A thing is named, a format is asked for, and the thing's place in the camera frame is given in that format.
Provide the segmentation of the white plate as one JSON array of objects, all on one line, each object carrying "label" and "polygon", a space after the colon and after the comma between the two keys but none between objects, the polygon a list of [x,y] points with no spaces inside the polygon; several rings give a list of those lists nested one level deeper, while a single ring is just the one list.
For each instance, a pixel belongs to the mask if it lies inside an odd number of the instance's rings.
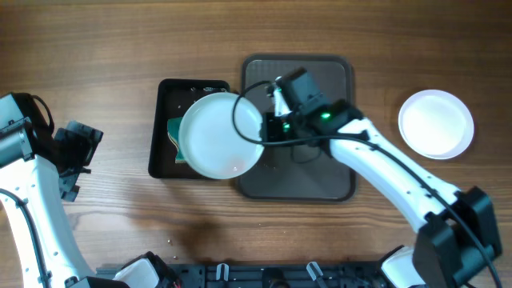
[{"label": "white plate", "polygon": [[412,150],[436,160],[461,155],[475,134],[468,107],[443,90],[422,90],[405,100],[398,112],[398,128]]},{"label": "white plate", "polygon": [[228,92],[196,101],[182,117],[179,146],[186,163],[213,179],[236,178],[260,159],[262,115],[252,102]]}]

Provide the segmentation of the teal yellow sponge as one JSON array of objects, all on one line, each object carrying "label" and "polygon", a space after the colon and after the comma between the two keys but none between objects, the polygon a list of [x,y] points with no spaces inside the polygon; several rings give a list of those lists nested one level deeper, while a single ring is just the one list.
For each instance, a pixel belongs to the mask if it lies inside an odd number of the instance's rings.
[{"label": "teal yellow sponge", "polygon": [[181,125],[181,121],[182,121],[182,117],[170,118],[167,120],[167,124],[166,124],[168,138],[176,149],[176,156],[174,159],[174,162],[176,164],[186,163],[186,160],[185,160],[184,156],[182,155],[182,151],[180,150],[179,140],[178,140],[179,128]]}]

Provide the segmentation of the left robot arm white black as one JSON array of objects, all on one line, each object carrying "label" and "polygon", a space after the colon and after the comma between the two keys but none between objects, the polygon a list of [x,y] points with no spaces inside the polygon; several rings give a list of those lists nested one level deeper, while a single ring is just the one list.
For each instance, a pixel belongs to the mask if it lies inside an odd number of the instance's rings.
[{"label": "left robot arm white black", "polygon": [[1,202],[22,268],[25,287],[122,287],[98,277],[82,256],[63,202],[76,199],[78,176],[103,133],[72,121],[55,129],[37,95],[1,98]]}]

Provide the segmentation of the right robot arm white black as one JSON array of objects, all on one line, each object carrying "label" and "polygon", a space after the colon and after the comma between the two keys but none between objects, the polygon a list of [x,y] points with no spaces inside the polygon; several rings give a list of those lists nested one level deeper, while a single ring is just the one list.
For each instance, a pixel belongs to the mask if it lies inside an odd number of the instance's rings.
[{"label": "right robot arm white black", "polygon": [[303,68],[267,84],[274,112],[261,136],[279,146],[307,144],[364,177],[404,216],[414,246],[386,256],[381,274],[395,287],[460,287],[483,269],[502,283],[493,261],[502,254],[488,195],[467,192],[433,176],[387,141],[345,100],[328,99]]}]

